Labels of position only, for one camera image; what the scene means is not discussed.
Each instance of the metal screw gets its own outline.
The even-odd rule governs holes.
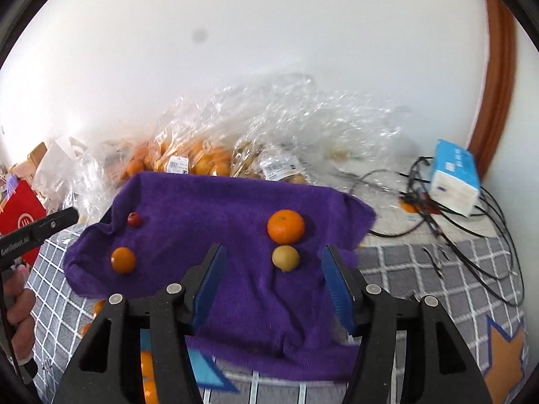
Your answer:
[[[120,302],[123,301],[123,296],[121,294],[118,294],[116,293],[115,295],[112,295],[108,301],[112,304],[112,305],[116,305],[116,304],[119,304]]]
[[[170,295],[174,295],[176,293],[180,293],[182,291],[182,286],[177,284],[177,283],[173,283],[171,285],[169,285],[167,288],[166,288],[166,291],[170,294]]]
[[[382,289],[377,284],[369,284],[366,288],[367,293],[370,293],[371,295],[379,295],[382,293]]]
[[[429,307],[437,307],[438,299],[436,299],[434,296],[426,296],[425,304],[427,304]]]

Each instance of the purple towel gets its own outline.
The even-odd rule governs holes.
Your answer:
[[[273,266],[277,246],[266,232],[270,216],[293,209],[306,222],[294,245],[298,269]],[[143,226],[127,226],[137,211]],[[88,227],[66,252],[64,271],[80,296],[149,296],[199,264],[213,243],[228,250],[226,272],[206,324],[191,348],[288,380],[344,380],[357,349],[335,342],[335,312],[320,266],[327,244],[354,250],[374,223],[374,211],[354,197],[325,187],[140,173],[114,200],[112,222]],[[118,275],[110,255],[130,248],[136,269]],[[354,253],[344,255],[357,265]]]

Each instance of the gray checkered blanket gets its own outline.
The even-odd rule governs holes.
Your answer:
[[[35,383],[45,404],[52,402],[56,388],[67,363],[79,344],[82,326],[92,320],[95,300],[77,296],[67,284],[63,270],[63,256],[69,240],[77,233],[53,236],[41,248],[28,286],[37,294],[33,316],[36,319],[36,346],[34,356],[39,366]],[[510,253],[497,237],[458,243],[468,257],[490,273],[503,275],[508,272]],[[419,297],[436,296],[456,323],[468,348],[481,370],[488,368],[487,315],[497,322],[510,336],[523,321],[524,311],[506,306],[493,298],[475,280],[460,261],[448,250],[446,260],[441,248],[427,245],[427,250],[439,260],[443,278],[439,278],[422,245],[359,248],[358,268],[367,282],[376,283],[397,297],[411,293]],[[515,299],[521,293],[518,275],[511,274],[502,282],[492,281],[489,286],[506,299]],[[336,326],[336,337],[347,344],[357,345]],[[402,389],[405,356],[405,333],[399,332],[388,402],[399,402]],[[525,343],[522,358],[528,358]],[[266,378],[258,372],[216,360],[224,375],[239,390],[238,394],[200,390],[205,404],[340,404],[346,384],[332,382],[298,382]]]

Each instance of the black tool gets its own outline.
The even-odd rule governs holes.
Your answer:
[[[11,344],[11,339],[16,330],[15,327],[8,323],[6,316],[7,309],[14,304],[15,300],[9,296],[4,296],[3,282],[9,279],[15,266],[23,264],[21,259],[23,254],[40,247],[47,238],[76,224],[78,219],[79,214],[76,209],[68,208],[41,218],[0,238],[0,273],[2,274],[2,280],[0,281],[0,348],[11,359],[17,376],[25,384],[32,382],[38,368],[33,359],[22,366],[19,366],[16,361]]]
[[[438,299],[392,297],[348,268],[334,246],[324,249],[322,269],[341,324],[362,336],[343,404],[386,403],[397,330],[406,331],[402,404],[492,404],[477,363]]]
[[[185,335],[203,325],[224,272],[215,244],[180,283],[152,297],[110,296],[80,342],[58,386],[55,404],[144,404],[140,330],[150,329],[160,404],[202,404]]]
[[[386,403],[397,330],[408,332],[401,403],[492,404],[470,350],[435,297],[393,298],[347,268],[333,246],[321,263],[341,323],[362,336],[344,404]],[[55,404],[144,404],[142,328],[150,328],[160,404],[201,404],[184,336],[203,324],[223,268],[224,250],[215,245],[181,283],[153,297],[111,296],[69,363]]]

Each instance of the barcode sticker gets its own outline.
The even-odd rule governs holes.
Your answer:
[[[167,173],[186,174],[189,173],[189,159],[179,156],[171,156],[166,166]]]
[[[297,165],[297,159],[291,159],[287,162],[272,161],[260,167],[266,181],[280,181],[297,174]]]

